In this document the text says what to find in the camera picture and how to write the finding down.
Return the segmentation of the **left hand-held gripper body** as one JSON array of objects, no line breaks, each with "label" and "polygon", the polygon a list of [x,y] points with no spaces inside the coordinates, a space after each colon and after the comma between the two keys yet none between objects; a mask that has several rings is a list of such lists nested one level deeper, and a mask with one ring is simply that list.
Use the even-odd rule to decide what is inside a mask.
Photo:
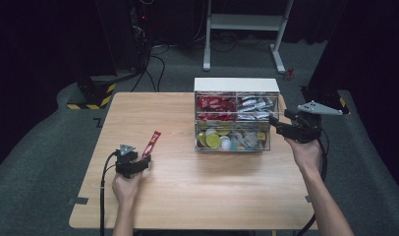
[{"label": "left hand-held gripper body", "polygon": [[142,164],[138,162],[136,148],[121,144],[117,151],[115,170],[127,179],[131,179],[137,173],[142,172]]}]

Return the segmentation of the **red stick sachet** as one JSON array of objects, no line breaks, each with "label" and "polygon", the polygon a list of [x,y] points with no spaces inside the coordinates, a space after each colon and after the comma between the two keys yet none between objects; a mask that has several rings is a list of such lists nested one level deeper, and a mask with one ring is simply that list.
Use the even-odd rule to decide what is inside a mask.
[{"label": "red stick sachet", "polygon": [[148,142],[146,148],[144,149],[144,151],[142,153],[143,158],[146,158],[151,154],[151,152],[152,152],[157,140],[160,138],[160,136],[161,136],[161,133],[158,131],[155,131],[153,133],[152,137],[150,138],[150,141]]}]

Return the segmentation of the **clear drawer with sachets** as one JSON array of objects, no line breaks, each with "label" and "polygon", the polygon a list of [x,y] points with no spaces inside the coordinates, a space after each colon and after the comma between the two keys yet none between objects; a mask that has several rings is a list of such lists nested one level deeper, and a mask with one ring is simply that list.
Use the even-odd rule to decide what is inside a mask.
[{"label": "clear drawer with sachets", "polygon": [[[219,97],[224,97],[224,98],[231,98],[236,102],[237,108],[239,106],[239,100],[241,97],[245,96],[261,96],[261,97],[267,97],[269,98],[274,106],[273,106],[273,111],[270,114],[270,116],[273,116],[275,118],[279,117],[279,112],[278,112],[278,93],[273,93],[273,92],[239,92],[239,91],[198,91],[195,93],[195,106],[196,106],[196,116],[197,116],[197,111],[199,110],[197,108],[197,98],[199,96],[219,96]],[[267,120],[239,120],[237,112],[235,114],[235,120],[234,121],[251,121],[251,122],[257,122],[257,121],[268,121]]]}]

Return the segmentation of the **clear plastic drawer organizer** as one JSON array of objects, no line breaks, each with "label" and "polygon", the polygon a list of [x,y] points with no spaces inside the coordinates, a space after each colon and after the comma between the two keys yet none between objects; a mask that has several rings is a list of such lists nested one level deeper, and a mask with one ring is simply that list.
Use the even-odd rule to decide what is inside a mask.
[{"label": "clear plastic drawer organizer", "polygon": [[[278,93],[278,112],[280,90],[274,79],[262,78],[196,78],[194,93],[198,91],[239,91]],[[197,121],[195,106],[195,124]]]}]

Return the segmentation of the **person's left hand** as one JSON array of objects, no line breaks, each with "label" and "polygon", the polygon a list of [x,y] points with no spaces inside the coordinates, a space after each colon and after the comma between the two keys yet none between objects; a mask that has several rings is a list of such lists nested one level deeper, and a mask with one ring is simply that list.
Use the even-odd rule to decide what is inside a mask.
[{"label": "person's left hand", "polygon": [[137,173],[130,179],[125,178],[122,174],[115,175],[112,189],[120,207],[131,207],[134,204],[142,178],[142,173]]}]

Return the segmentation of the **person's right hand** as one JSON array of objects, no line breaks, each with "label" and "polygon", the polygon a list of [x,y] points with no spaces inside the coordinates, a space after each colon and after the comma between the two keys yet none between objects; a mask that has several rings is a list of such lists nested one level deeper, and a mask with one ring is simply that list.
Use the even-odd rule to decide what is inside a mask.
[{"label": "person's right hand", "polygon": [[317,141],[306,144],[285,138],[286,143],[291,147],[294,160],[302,174],[318,174],[321,148]]}]

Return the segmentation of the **pile of silver sachets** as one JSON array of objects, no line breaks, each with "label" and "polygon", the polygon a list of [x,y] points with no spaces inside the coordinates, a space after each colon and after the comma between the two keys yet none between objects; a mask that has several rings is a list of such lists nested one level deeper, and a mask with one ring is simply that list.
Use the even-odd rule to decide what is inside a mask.
[{"label": "pile of silver sachets", "polygon": [[273,102],[267,97],[245,96],[239,100],[239,120],[267,120],[273,111]]}]

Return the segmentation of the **black square stand base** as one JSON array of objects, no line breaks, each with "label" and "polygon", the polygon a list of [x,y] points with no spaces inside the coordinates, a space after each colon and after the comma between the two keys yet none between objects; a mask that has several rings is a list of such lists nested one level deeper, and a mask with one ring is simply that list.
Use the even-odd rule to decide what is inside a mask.
[{"label": "black square stand base", "polygon": [[344,114],[349,113],[349,108],[344,98],[338,93],[337,90],[324,91],[321,89],[314,89],[308,87],[301,87],[306,102],[314,101],[319,104],[328,106],[330,108],[341,110]]}]

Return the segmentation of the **pile of white creamer cups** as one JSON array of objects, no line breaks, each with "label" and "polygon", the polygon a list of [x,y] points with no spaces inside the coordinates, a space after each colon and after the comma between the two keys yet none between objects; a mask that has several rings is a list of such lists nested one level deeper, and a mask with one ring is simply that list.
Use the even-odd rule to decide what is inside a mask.
[{"label": "pile of white creamer cups", "polygon": [[266,133],[234,130],[221,136],[220,148],[230,151],[260,151],[266,149]]}]

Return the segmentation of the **clear drawer with capsules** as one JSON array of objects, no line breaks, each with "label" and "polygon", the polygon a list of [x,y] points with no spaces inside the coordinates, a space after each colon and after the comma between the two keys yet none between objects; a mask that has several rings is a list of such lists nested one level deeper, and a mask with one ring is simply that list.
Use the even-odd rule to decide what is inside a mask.
[{"label": "clear drawer with capsules", "polygon": [[197,151],[266,151],[270,150],[270,125],[250,121],[197,121]]}]

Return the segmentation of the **grey tape strip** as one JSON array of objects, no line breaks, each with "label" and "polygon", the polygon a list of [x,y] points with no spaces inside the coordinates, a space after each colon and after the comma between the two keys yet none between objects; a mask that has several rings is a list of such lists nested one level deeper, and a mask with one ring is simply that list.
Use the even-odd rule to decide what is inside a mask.
[{"label": "grey tape strip", "polygon": [[69,198],[67,201],[68,205],[86,205],[88,201],[88,198],[82,198],[82,197],[74,197],[74,198]]}]

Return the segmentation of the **pile of red sachets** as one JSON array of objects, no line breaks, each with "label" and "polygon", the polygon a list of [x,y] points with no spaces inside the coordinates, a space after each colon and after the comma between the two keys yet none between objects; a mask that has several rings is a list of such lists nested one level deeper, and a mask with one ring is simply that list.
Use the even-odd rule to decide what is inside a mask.
[{"label": "pile of red sachets", "polygon": [[199,96],[197,108],[197,116],[202,121],[234,121],[237,112],[237,105],[233,99],[219,96]]}]

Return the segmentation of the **pile of yellow-green capsules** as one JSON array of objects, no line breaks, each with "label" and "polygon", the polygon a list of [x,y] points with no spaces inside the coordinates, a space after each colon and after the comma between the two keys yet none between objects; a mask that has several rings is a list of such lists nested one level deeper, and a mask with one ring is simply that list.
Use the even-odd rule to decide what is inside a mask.
[{"label": "pile of yellow-green capsules", "polygon": [[196,124],[197,149],[228,150],[232,143],[231,126],[228,123]]}]

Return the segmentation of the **dark curtain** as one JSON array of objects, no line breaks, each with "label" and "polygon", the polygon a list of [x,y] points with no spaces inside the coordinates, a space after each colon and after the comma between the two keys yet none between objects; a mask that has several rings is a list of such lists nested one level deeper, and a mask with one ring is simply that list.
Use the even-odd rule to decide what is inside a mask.
[{"label": "dark curtain", "polygon": [[113,72],[101,0],[0,0],[0,163],[60,89]]},{"label": "dark curtain", "polygon": [[309,88],[351,93],[399,186],[399,0],[348,0]]}]

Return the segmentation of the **white metal stand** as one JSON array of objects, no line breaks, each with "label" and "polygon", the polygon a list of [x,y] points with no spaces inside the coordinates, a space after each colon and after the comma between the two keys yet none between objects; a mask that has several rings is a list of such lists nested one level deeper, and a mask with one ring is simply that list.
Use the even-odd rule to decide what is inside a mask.
[{"label": "white metal stand", "polygon": [[279,16],[266,15],[239,15],[239,14],[214,14],[212,0],[206,3],[206,28],[205,45],[203,51],[202,68],[209,71],[211,68],[210,39],[212,30],[260,30],[276,31],[277,36],[273,44],[269,45],[277,72],[285,74],[286,69],[279,53],[279,47],[289,20],[290,12],[295,0],[287,0],[284,13]]}]

